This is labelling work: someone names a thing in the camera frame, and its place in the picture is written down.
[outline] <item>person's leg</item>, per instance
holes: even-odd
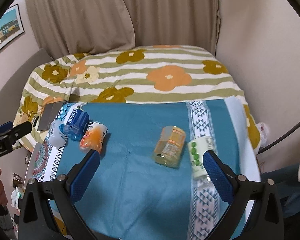
[[[300,212],[299,164],[261,174],[261,180],[272,179],[277,186],[284,218]]]

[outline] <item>patterned fabric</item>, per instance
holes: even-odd
[[[55,119],[63,121],[66,124],[71,112],[75,108],[81,108],[83,105],[85,105],[85,103],[67,103],[60,108]],[[39,182],[54,180],[64,147],[65,146],[58,149],[52,147],[52,145],[49,143],[48,134],[43,140],[35,160],[33,177]]]
[[[190,101],[187,103],[189,112],[190,140],[202,136],[210,136],[212,148],[218,154],[213,132],[211,114],[205,101]],[[197,181],[194,185],[194,206],[191,218],[191,230],[188,239],[203,240],[219,220],[219,195],[213,185]]]
[[[168,103],[236,96],[247,105],[243,91],[226,67],[211,53],[194,46],[148,46],[129,51],[68,55],[40,65],[22,93],[14,124],[35,124],[20,143],[32,151],[47,132],[37,127],[49,102]],[[249,114],[250,140],[257,151],[260,135]]]

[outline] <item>geometric pattern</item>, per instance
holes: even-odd
[[[213,125],[207,104],[203,100],[187,102],[191,140],[202,136],[211,137],[216,152]],[[219,195],[212,182],[193,180],[193,209],[190,216],[187,240],[203,240],[218,221]]]

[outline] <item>yellow juice bottle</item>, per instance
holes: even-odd
[[[185,132],[179,127],[164,127],[154,149],[155,162],[167,167],[178,168],[185,138]]]

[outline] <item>beige curtain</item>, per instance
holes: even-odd
[[[219,31],[218,0],[124,0],[136,46],[184,44],[215,54]]]
[[[26,6],[39,47],[53,58],[135,46],[123,0],[26,0]]]

